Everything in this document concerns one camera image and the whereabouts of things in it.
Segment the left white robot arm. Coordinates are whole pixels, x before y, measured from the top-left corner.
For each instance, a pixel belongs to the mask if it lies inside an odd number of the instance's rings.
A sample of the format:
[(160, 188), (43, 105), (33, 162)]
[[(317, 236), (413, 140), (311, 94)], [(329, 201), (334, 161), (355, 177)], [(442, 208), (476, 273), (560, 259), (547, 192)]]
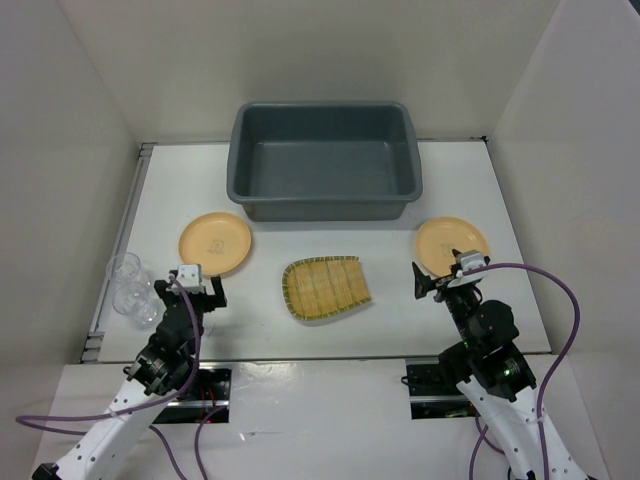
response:
[(56, 461), (42, 463), (33, 479), (114, 479), (139, 439), (175, 399), (188, 399), (199, 387), (204, 315), (227, 306), (221, 278), (210, 279), (206, 291), (197, 265), (182, 265), (167, 280), (154, 282), (165, 306), (155, 332), (123, 369), (124, 381), (106, 410), (97, 415), (29, 416), (17, 422), (62, 433), (53, 422), (90, 422), (92, 426), (71, 450)]

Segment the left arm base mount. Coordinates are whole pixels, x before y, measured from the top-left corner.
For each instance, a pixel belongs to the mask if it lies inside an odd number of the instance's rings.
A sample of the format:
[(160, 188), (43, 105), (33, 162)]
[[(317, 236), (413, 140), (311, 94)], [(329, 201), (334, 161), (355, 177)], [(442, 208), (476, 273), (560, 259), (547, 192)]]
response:
[[(149, 368), (125, 367), (126, 385), (141, 385), (144, 399), (149, 402), (158, 396), (170, 396), (180, 390), (188, 379), (192, 366), (186, 363), (178, 367), (178, 382), (171, 380), (171, 370), (166, 366)], [(154, 420), (155, 425), (227, 423), (232, 372), (230, 368), (200, 369), (190, 386), (174, 397)]]

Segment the woven bamboo tray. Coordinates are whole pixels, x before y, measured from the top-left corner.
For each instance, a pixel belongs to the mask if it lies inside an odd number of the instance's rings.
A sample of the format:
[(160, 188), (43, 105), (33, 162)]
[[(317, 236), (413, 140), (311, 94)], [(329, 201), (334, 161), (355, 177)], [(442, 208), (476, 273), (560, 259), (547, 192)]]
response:
[(323, 256), (295, 261), (282, 275), (289, 313), (304, 322), (343, 314), (372, 301), (357, 256)]

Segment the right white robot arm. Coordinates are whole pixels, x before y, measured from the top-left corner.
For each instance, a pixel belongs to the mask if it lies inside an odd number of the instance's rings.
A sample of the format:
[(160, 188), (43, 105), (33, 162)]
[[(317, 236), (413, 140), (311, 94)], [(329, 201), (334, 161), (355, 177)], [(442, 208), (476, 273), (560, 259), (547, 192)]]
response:
[(433, 278), (412, 267), (414, 295), (445, 304), (461, 337), (438, 357), (438, 381), (462, 393), (485, 422), (517, 479), (585, 479), (544, 405), (549, 381), (538, 381), (514, 341), (512, 308), (485, 300), (478, 288), (493, 269), (478, 252), (460, 253), (447, 276)]

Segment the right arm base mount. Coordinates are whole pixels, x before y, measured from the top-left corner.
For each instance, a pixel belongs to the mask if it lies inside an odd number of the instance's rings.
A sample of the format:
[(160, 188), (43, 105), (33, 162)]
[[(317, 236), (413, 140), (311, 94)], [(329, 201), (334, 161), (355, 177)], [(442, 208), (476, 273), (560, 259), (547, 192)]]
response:
[(412, 420), (469, 418), (476, 415), (471, 402), (445, 378), (436, 358), (410, 358), (400, 377), (409, 395)]

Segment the tan plastic plate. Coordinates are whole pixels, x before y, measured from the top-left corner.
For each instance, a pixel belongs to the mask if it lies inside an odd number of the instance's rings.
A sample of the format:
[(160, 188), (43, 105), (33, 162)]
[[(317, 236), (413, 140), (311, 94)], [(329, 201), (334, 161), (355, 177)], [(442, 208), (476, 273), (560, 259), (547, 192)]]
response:
[(489, 245), (478, 228), (458, 217), (437, 217), (424, 222), (415, 236), (416, 256), (436, 277), (448, 275), (455, 263), (453, 250), (478, 250), (490, 254)]
[(251, 245), (251, 231), (244, 220), (227, 212), (211, 212), (185, 227), (178, 252), (183, 264), (199, 264), (203, 275), (217, 276), (238, 267)]

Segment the clear plastic cup front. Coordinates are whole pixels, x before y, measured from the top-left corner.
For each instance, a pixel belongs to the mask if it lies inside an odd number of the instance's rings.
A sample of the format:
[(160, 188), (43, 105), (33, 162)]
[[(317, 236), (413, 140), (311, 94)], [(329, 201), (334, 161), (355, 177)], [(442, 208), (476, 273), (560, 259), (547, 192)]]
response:
[(129, 282), (120, 285), (113, 296), (114, 310), (140, 327), (149, 327), (158, 319), (158, 306), (147, 284)]

